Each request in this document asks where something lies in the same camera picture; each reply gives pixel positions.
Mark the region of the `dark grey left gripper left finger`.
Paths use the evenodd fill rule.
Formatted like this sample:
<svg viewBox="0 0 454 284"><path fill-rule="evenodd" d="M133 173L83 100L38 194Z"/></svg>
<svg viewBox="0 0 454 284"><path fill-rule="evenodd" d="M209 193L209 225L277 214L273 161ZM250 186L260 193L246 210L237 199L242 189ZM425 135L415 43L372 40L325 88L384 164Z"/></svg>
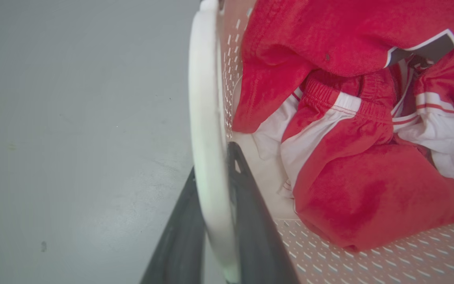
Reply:
<svg viewBox="0 0 454 284"><path fill-rule="evenodd" d="M203 284L205 224L191 170L140 284Z"/></svg>

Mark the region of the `white perforated plastic laundry basket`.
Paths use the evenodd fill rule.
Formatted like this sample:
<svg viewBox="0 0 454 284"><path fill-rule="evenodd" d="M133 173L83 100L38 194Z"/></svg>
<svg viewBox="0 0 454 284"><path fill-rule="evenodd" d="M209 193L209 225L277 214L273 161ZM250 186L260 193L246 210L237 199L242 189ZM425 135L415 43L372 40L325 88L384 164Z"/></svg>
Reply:
<svg viewBox="0 0 454 284"><path fill-rule="evenodd" d="M256 2L200 0L190 36L195 180L207 236L227 284L241 280L229 193L229 142L241 147L300 284L454 284L454 224L384 246L352 250L321 237L301 221L280 148L308 76L254 133L233 130L242 92L242 40ZM454 180L454 111L437 93L415 94L424 66L429 63L417 64L408 57L387 68L401 92L391 112L394 134L422 147L437 171Z"/></svg>

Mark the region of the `red and white shorts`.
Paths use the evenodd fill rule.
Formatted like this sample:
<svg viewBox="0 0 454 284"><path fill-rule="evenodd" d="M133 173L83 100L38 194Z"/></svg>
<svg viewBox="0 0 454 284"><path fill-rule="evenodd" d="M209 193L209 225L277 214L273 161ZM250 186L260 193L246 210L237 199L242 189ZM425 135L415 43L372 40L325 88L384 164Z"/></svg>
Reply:
<svg viewBox="0 0 454 284"><path fill-rule="evenodd" d="M295 212L352 250L454 224L454 180L393 130L400 84L387 69L356 77L312 71L281 143Z"/></svg>

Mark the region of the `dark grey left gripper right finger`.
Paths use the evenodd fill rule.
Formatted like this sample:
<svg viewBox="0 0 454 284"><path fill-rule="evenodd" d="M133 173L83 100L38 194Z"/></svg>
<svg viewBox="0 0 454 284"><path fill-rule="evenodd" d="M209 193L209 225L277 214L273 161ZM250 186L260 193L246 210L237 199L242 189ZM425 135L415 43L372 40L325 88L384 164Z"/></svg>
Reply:
<svg viewBox="0 0 454 284"><path fill-rule="evenodd" d="M229 142L227 152L240 284L300 284L241 147Z"/></svg>

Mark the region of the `red jersey with white trim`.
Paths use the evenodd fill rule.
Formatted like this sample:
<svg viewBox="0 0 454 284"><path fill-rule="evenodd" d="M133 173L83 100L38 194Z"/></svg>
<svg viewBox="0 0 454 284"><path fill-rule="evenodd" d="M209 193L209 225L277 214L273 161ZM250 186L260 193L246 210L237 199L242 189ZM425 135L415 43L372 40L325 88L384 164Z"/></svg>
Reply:
<svg viewBox="0 0 454 284"><path fill-rule="evenodd" d="M315 70L342 77L423 60L415 94L454 111L454 0L257 0L242 40L233 130L254 133Z"/></svg>

